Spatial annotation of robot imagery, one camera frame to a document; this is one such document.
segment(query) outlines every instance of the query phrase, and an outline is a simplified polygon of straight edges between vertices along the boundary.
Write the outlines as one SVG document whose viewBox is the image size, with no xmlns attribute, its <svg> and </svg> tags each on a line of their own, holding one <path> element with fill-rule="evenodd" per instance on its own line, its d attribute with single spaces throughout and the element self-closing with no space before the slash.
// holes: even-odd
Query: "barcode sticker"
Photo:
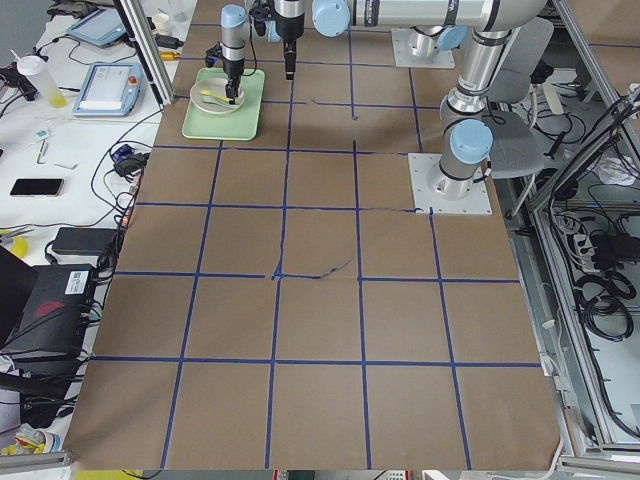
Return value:
<svg viewBox="0 0 640 480">
<path fill-rule="evenodd" d="M 67 288 L 64 291 L 65 295 L 78 295 L 84 293 L 84 287 L 87 284 L 87 279 L 89 278 L 89 272 L 86 270 L 84 272 L 73 271 L 69 275 L 69 280 L 67 281 Z"/>
</svg>

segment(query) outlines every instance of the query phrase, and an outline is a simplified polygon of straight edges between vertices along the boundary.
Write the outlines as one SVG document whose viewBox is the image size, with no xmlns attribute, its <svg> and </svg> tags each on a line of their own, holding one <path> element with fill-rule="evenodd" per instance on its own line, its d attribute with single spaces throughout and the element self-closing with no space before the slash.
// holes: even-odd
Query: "black phone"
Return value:
<svg viewBox="0 0 640 480">
<path fill-rule="evenodd" d="M 60 193 L 62 183 L 61 178 L 19 178 L 13 184 L 9 195 L 13 197 L 54 197 Z"/>
</svg>

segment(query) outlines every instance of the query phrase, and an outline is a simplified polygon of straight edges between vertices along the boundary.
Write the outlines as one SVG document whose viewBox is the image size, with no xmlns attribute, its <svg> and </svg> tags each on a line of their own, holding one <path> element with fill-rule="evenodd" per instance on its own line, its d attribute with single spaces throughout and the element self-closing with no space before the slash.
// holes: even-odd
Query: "gray chair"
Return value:
<svg viewBox="0 0 640 480">
<path fill-rule="evenodd" d="M 527 97 L 531 86 L 531 74 L 547 48 L 552 34 L 553 24 L 539 17 L 520 29 L 487 93 L 489 102 L 515 104 Z M 536 101 L 534 96 L 532 103 L 535 104 Z M 542 170 L 545 157 L 531 131 L 535 125 L 535 115 L 527 125 L 517 113 L 501 110 L 491 113 L 494 118 L 491 118 L 488 112 L 483 115 L 483 120 L 494 137 L 489 154 L 491 175 L 495 179 L 529 177 L 520 197 L 506 214 L 507 217 L 515 216 L 534 187 L 536 174 Z"/>
</svg>

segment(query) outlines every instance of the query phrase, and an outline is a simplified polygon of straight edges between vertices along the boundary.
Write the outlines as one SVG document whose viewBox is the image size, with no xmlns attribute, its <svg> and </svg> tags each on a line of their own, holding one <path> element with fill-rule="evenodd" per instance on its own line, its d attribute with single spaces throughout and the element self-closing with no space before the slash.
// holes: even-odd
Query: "chair backrest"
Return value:
<svg viewBox="0 0 640 480">
<path fill-rule="evenodd" d="M 553 35 L 553 23 L 536 17 L 520 28 L 487 93 L 490 102 L 517 103 L 527 96 L 531 74 Z"/>
</svg>

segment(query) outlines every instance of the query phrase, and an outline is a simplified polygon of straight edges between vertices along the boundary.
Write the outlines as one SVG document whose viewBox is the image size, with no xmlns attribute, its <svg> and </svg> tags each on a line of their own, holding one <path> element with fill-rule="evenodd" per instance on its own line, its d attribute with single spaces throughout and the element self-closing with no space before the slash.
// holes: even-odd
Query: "mounting plate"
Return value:
<svg viewBox="0 0 640 480">
<path fill-rule="evenodd" d="M 491 215 L 491 203 L 484 182 L 474 183 L 469 194 L 456 201 L 445 200 L 427 185 L 427 174 L 431 167 L 440 161 L 437 153 L 410 153 L 409 172 L 413 189 L 413 205 L 420 210 L 418 214 L 435 215 Z M 478 169 L 474 178 L 481 178 Z"/>
<path fill-rule="evenodd" d="M 393 55 L 396 59 L 396 67 L 439 69 L 452 69 L 456 67 L 456 63 L 453 60 L 453 53 L 450 51 L 440 51 L 430 61 L 412 55 L 407 45 L 410 36 L 411 30 L 408 28 L 391 29 L 391 41 L 393 44 Z"/>
</svg>

